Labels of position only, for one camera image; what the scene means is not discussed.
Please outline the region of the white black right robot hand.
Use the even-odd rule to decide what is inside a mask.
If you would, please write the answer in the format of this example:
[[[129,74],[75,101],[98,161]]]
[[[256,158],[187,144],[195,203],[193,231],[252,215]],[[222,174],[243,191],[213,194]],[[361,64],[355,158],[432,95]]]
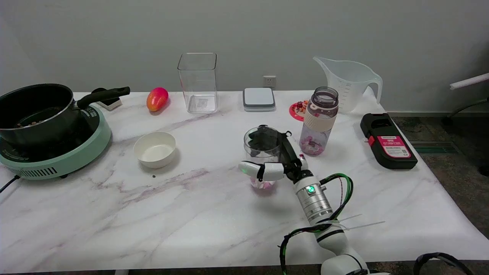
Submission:
[[[257,188],[283,178],[298,183],[313,175],[290,131],[281,133],[262,124],[246,132],[243,148],[247,159],[238,164],[239,170],[252,178]]]

